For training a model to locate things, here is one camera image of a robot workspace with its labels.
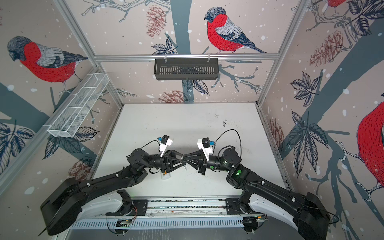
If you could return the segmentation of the white remote control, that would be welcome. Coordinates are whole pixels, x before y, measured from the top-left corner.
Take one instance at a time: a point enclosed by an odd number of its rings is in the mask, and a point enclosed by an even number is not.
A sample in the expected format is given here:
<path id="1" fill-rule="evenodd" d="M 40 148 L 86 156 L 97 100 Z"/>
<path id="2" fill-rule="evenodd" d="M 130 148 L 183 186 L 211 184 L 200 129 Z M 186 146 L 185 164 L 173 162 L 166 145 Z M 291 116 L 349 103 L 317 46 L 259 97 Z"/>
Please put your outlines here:
<path id="1" fill-rule="evenodd" d="M 170 179 L 171 178 L 171 174 L 167 173 L 166 175 L 163 175 L 163 173 L 162 173 L 161 178 L 162 178 L 163 181 L 167 180 L 167 179 Z"/>

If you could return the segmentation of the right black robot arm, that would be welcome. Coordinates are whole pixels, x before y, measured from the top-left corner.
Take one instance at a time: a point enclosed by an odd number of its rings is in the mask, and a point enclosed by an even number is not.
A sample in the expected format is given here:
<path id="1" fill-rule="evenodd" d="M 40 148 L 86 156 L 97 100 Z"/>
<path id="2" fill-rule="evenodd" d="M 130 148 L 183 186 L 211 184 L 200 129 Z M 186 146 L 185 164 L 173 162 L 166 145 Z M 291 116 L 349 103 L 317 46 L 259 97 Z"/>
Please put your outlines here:
<path id="1" fill-rule="evenodd" d="M 182 160 L 202 175 L 207 169 L 228 173 L 227 182 L 243 191 L 238 199 L 226 199 L 228 214 L 270 216 L 296 229 L 305 240 L 326 239 L 331 217 L 316 195 L 302 195 L 267 181 L 244 167 L 236 150 L 226 149 L 219 157 L 196 151 Z"/>

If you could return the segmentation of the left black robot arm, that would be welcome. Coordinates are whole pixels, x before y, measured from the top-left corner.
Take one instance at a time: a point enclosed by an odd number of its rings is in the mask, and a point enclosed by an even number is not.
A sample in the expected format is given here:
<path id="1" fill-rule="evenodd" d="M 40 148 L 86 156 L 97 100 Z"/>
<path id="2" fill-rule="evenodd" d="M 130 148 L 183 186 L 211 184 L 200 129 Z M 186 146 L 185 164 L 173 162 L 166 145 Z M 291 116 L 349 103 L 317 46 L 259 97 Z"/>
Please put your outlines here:
<path id="1" fill-rule="evenodd" d="M 122 198 L 122 205 L 110 216 L 134 217 L 145 213 L 145 208 L 136 206 L 126 188 L 141 183 L 147 176 L 146 169 L 158 169 L 170 173 L 186 165 L 183 155 L 168 150 L 164 155 L 150 155 L 142 149 L 135 149 L 127 156 L 129 165 L 122 170 L 92 180 L 67 179 L 42 203 L 41 212 L 46 224 L 45 231 L 50 236 L 68 229 L 88 202 L 116 191 Z"/>

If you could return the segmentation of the aluminium top crossbar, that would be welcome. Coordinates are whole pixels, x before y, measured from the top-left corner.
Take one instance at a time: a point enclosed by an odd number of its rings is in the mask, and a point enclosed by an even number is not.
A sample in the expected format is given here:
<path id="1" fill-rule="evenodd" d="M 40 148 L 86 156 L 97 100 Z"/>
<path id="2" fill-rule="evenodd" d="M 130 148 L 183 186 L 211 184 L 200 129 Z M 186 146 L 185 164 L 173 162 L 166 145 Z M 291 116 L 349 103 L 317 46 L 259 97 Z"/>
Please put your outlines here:
<path id="1" fill-rule="evenodd" d="M 156 59 L 213 59 L 224 60 L 278 60 L 280 54 L 187 54 L 187 55 L 95 55 L 97 63 L 106 62 L 150 62 Z"/>

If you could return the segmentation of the aluminium front rail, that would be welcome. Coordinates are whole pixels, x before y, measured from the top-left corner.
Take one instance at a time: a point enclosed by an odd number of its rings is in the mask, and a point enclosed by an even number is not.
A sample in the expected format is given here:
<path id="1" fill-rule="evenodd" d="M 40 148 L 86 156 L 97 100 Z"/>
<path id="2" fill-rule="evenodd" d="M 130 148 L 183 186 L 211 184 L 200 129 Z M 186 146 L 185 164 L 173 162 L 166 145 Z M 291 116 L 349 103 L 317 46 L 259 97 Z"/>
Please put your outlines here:
<path id="1" fill-rule="evenodd" d="M 114 212 L 122 206 L 123 202 L 130 202 L 132 199 L 124 200 L 118 195 L 110 195 L 99 197 L 90 203 L 85 204 L 81 207 L 75 221 L 82 219 L 90 219 L 96 217 L 104 217 L 107 212 Z M 227 215 L 225 209 L 225 200 L 219 199 L 152 199 L 148 200 L 148 207 L 146 211 L 147 217 L 160 216 L 160 215 L 214 215 L 224 214 Z M 293 218 L 295 210 L 284 210 L 282 207 L 268 201 L 256 194 L 253 194 L 247 203 L 251 209 L 255 212 L 261 212 L 268 216 L 278 219 L 289 219 Z"/>

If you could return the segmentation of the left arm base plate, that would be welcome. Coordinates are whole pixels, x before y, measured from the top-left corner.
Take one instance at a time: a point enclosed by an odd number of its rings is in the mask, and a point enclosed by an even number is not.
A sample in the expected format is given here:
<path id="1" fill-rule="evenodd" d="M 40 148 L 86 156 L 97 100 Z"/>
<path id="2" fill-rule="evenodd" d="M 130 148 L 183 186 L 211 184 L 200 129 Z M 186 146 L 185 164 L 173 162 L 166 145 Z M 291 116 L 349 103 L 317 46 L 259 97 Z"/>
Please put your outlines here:
<path id="1" fill-rule="evenodd" d="M 122 206 L 114 212 L 107 212 L 108 217 L 123 217 L 123 216 L 145 216 L 148 200 L 132 200 L 130 202 L 123 202 Z"/>

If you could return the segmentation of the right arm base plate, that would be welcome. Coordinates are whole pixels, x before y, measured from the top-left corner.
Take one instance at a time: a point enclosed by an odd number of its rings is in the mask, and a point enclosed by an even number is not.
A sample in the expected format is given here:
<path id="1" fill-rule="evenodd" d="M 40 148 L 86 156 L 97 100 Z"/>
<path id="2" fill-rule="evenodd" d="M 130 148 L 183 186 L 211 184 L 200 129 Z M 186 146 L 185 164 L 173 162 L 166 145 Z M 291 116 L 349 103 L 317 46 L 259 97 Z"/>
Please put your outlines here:
<path id="1" fill-rule="evenodd" d="M 225 209 L 228 215 L 264 215 L 261 212 L 255 212 L 248 204 L 243 203 L 237 198 L 225 199 Z"/>

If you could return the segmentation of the black wall basket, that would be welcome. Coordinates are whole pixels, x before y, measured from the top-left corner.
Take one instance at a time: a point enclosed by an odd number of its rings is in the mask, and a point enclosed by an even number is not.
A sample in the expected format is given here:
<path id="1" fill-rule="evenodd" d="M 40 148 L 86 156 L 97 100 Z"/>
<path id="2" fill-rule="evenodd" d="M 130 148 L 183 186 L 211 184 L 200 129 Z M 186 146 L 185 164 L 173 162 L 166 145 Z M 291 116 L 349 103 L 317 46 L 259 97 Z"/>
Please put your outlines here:
<path id="1" fill-rule="evenodd" d="M 216 80 L 219 76 L 219 60 L 156 59 L 154 75 L 158 81 Z"/>

